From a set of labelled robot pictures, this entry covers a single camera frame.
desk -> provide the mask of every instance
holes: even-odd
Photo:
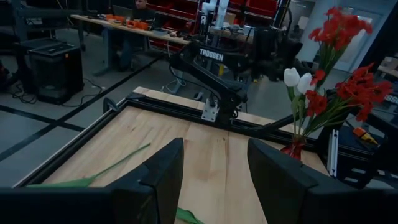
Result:
[[[91,23],[98,24],[98,25],[101,25],[101,26],[107,27],[107,28],[119,29],[119,30],[128,31],[128,32],[132,32],[132,33],[135,33],[135,34],[139,34],[139,35],[144,35],[144,36],[147,36],[147,37],[158,38],[158,39],[161,39],[161,40],[166,40],[166,41],[174,42],[174,43],[177,43],[177,44],[184,44],[185,45],[185,44],[189,43],[189,41],[184,40],[181,37],[171,37],[168,34],[164,35],[164,36],[159,36],[159,35],[154,34],[152,31],[146,31],[146,30],[142,30],[142,29],[132,29],[132,28],[128,28],[126,26],[112,24],[112,23],[110,23],[108,21],[105,21],[105,20],[102,20],[102,19],[90,19],[90,18],[88,18],[86,16],[80,16],[80,15],[71,15],[71,18],[78,19],[78,20],[81,20],[81,21],[91,22]]]
[[[141,87],[134,91],[203,109],[202,102]],[[238,119],[258,124],[273,122],[246,113],[240,113]],[[292,131],[293,127],[288,125],[282,129]],[[52,173],[45,183],[76,180],[97,174],[138,147],[151,143],[148,148],[115,167],[92,185],[105,186],[136,168],[176,137],[184,138],[184,170],[179,207],[191,210],[206,224],[266,223],[249,172],[247,136],[139,108],[127,107],[122,110]],[[282,147],[273,142],[268,143],[279,149]],[[316,154],[303,151],[302,160],[304,164],[327,175]]]
[[[245,42],[246,37],[247,37],[246,35],[243,35],[243,34],[232,34],[231,31],[229,31],[229,30],[220,30],[220,29],[215,29],[213,27],[209,28],[209,32],[214,35],[226,37],[226,38],[233,39],[233,40],[238,40],[241,42]],[[252,44],[252,43],[253,43],[253,36],[250,35],[248,38],[248,44]]]
[[[94,76],[104,75],[105,73],[109,72],[112,69],[112,57],[113,57],[114,53],[112,51],[111,36],[108,34],[109,29],[124,30],[126,32],[132,32],[132,33],[143,35],[146,37],[158,38],[158,39],[166,40],[169,42],[174,42],[177,44],[185,45],[185,44],[189,43],[189,41],[184,40],[181,37],[171,37],[168,34],[159,36],[159,35],[155,35],[152,31],[146,31],[146,30],[142,30],[142,29],[132,29],[132,28],[128,28],[126,26],[112,24],[112,23],[102,20],[102,19],[90,19],[86,16],[80,16],[80,15],[71,15],[71,17],[74,19],[78,19],[79,21],[91,22],[91,23],[98,24],[98,25],[101,25],[104,28],[106,28],[106,30],[104,32],[104,40],[106,42],[105,67],[104,67],[104,69],[101,69],[101,70],[95,72],[93,74]],[[79,23],[79,40],[80,40],[80,46],[84,46],[83,26],[82,26],[81,22]],[[178,76],[180,78],[183,77],[183,72],[181,72],[181,71],[176,71],[175,74],[176,74],[176,76]],[[177,92],[179,91],[181,86],[182,86],[181,82],[176,82],[174,87],[170,90],[171,94],[174,94],[174,95],[177,94]]]

metal pole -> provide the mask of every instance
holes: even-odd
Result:
[[[27,27],[25,24],[25,19],[18,15],[18,10],[21,8],[20,0],[11,0],[12,10],[14,13],[15,27],[13,29],[16,30],[16,34],[18,36],[19,41],[27,40]]]

black metal frame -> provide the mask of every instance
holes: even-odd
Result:
[[[292,116],[288,116],[284,119],[276,121],[275,123],[267,124],[265,126],[241,121],[238,119],[233,119],[232,124],[228,125],[202,120],[202,110],[182,106],[164,100],[158,100],[138,93],[131,93],[117,106],[115,106],[114,103],[112,104],[113,106],[109,109],[109,100],[104,100],[104,109],[107,111],[104,115],[102,115],[102,117],[100,117],[95,123],[80,133],[75,139],[69,142],[64,148],[59,150],[53,155],[53,157],[48,159],[25,179],[17,183],[15,187],[23,187],[30,184],[42,183],[128,106],[164,114],[167,116],[173,116],[175,118],[212,126],[214,128],[224,129],[226,131],[243,134],[252,138],[272,141],[279,144],[288,145],[292,142],[292,133],[279,130],[279,128],[292,123]],[[317,145],[319,145],[319,143],[317,143],[316,139],[307,138],[305,150],[318,153],[319,151],[315,150]],[[339,146],[339,153],[341,156],[350,157],[351,159],[362,159],[364,161],[368,159],[366,158],[366,154],[368,154],[368,152],[352,147]]]

glass vase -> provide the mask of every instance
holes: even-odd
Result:
[[[305,141],[301,138],[298,138],[294,139],[292,144],[285,146],[280,151],[289,155],[294,159],[298,159],[301,161],[301,151],[303,150],[304,146],[305,146]]]

wall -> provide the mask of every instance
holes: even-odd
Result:
[[[345,0],[341,2],[342,7],[352,7],[354,9],[359,9],[362,11],[373,12],[381,15],[379,22],[373,27],[373,33],[369,36],[364,44],[364,47],[360,50],[360,53],[356,57],[352,69],[358,68],[359,64],[362,62],[363,57],[369,50],[371,44],[379,33],[382,25],[386,21],[391,9],[397,0]]]
[[[289,9],[292,11],[292,27],[290,31],[293,30],[294,25],[299,23],[301,16],[310,17],[314,5],[315,3],[311,1],[290,2]],[[288,23],[289,16],[286,14],[284,24],[287,26]]]

